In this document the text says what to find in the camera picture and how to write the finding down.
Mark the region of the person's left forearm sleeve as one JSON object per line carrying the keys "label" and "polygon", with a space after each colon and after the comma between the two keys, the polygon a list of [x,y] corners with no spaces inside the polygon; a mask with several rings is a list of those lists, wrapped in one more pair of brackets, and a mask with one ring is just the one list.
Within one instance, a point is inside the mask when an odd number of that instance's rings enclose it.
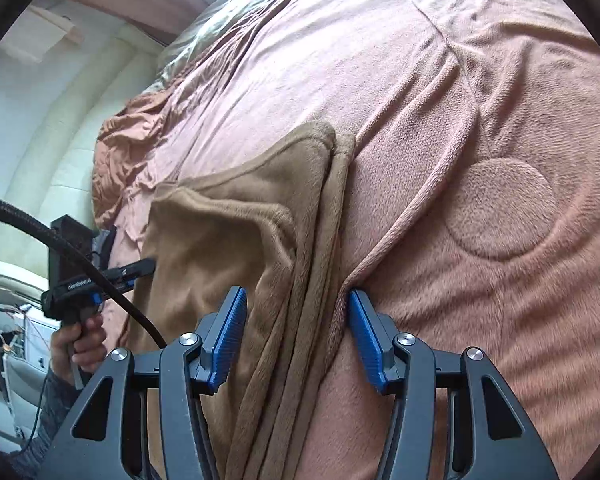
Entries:
{"label": "person's left forearm sleeve", "polygon": [[19,479],[36,479],[54,437],[79,396],[79,391],[59,378],[52,370],[47,373],[38,430],[22,452],[6,455]]}

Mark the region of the person's left hand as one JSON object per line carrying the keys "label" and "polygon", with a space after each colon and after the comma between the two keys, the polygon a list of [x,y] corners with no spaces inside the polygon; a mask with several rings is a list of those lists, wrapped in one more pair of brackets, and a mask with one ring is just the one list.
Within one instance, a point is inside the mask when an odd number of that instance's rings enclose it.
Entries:
{"label": "person's left hand", "polygon": [[74,385],[73,365],[93,374],[104,362],[107,337],[102,315],[92,315],[82,324],[61,327],[50,338],[50,369],[69,385]]}

